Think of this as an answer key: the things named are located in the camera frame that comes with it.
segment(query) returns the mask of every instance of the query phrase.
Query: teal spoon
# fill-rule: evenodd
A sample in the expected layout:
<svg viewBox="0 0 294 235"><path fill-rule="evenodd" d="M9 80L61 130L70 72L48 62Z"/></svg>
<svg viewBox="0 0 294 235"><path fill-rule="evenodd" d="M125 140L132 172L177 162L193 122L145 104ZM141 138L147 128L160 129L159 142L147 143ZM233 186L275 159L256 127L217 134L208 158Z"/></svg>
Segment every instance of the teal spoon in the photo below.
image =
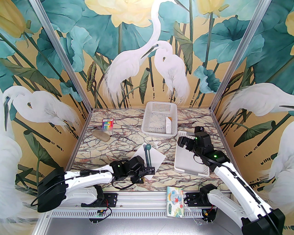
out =
<svg viewBox="0 0 294 235"><path fill-rule="evenodd" d="M150 149L151 149L151 145L150 144L147 144L146 145L146 149L148 150L148 153L149 153L149 164L150 164L150 167L151 167L151 155L150 155Z"/></svg>

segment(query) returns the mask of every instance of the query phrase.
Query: white napkin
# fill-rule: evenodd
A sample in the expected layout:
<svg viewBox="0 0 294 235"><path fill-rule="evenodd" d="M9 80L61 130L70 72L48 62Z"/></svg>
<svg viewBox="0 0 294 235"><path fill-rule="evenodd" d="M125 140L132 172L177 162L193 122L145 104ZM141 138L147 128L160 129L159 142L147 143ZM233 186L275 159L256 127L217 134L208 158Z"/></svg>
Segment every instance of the white napkin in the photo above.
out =
<svg viewBox="0 0 294 235"><path fill-rule="evenodd" d="M146 143L143 143L141 145L141 147L135 152L135 154L131 157L131 159L133 157L135 157L135 156L140 156L144 160L144 165L147 166L146 157L145 157L145 151L144 151L143 145L146 145ZM162 153L158 152L156 149L151 148L150 149L150 158L151 158L151 166L152 167L155 167L155 172L156 172L158 170L159 166L164 161L165 155L163 155ZM144 177L147 180L151 180L152 177L153 177L153 175L146 175Z"/></svg>

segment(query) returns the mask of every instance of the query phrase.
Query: beige sponge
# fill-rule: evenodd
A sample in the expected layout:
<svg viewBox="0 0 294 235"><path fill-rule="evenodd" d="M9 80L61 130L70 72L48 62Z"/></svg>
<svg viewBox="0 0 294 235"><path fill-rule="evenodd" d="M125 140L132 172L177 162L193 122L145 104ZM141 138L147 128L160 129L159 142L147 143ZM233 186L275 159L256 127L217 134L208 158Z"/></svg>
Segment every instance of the beige sponge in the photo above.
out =
<svg viewBox="0 0 294 235"><path fill-rule="evenodd" d="M100 130L93 130L92 135L104 142L107 142L110 140L110 136Z"/></svg>

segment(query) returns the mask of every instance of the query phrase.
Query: wall mural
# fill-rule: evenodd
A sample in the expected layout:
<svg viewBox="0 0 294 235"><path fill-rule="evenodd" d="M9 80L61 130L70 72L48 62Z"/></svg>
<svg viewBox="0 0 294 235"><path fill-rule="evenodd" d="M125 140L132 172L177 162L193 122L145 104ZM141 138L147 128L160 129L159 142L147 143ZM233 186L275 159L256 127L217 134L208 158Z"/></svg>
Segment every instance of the wall mural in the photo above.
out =
<svg viewBox="0 0 294 235"><path fill-rule="evenodd" d="M1 234L31 234L37 184L66 166L88 116L63 69L29 1L1 0Z"/></svg>
<svg viewBox="0 0 294 235"><path fill-rule="evenodd" d="M97 108L138 108L151 100L209 106L257 4L256 0L42 1ZM254 38L246 55L261 51L259 38ZM48 53L47 58L54 65L54 55Z"/></svg>
<svg viewBox="0 0 294 235"><path fill-rule="evenodd" d="M286 215L294 234L294 1L272 1L215 114L247 182Z"/></svg>

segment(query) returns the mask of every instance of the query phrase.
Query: marble pattern surface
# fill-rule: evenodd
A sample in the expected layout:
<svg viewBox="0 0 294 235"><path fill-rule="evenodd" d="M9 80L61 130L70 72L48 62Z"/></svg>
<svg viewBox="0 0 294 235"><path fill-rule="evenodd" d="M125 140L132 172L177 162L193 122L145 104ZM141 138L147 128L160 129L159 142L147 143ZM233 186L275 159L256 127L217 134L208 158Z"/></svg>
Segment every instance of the marble pattern surface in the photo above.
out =
<svg viewBox="0 0 294 235"><path fill-rule="evenodd" d="M174 171L176 136L161 139L147 136L141 132L144 109L127 110L94 110L85 136L74 160L72 170L91 169L109 164L115 160L130 159L143 142L150 143L166 156L152 180L144 184L136 184L126 191L165 191L167 186L181 187L184 190L199 190L202 186L212 183L219 189L228 189L219 177L210 172L209 177L200 177ZM114 118L110 140L105 143L94 137L91 132L101 129L103 118ZM216 150L224 150L224 146L212 121L208 109L178 108L178 130L194 132L196 125L204 126L211 135ZM125 187L131 182L115 182L115 186ZM102 185L104 191L117 191L111 184Z"/></svg>

